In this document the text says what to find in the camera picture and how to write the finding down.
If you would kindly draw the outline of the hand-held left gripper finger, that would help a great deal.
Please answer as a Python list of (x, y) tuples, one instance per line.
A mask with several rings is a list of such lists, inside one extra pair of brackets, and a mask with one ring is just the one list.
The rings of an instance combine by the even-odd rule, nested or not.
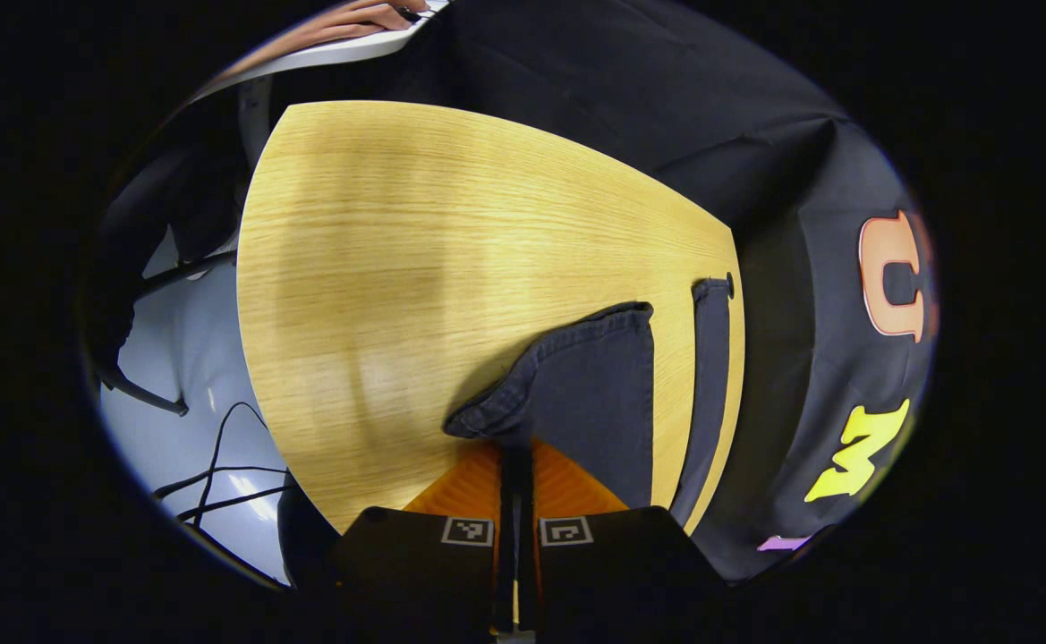
[(403, 508), (367, 508), (329, 555), (340, 640), (494, 640), (510, 631), (517, 535), (492, 444)]
[(583, 466), (531, 443), (518, 583), (538, 640), (705, 640), (727, 584), (670, 516), (632, 508)]

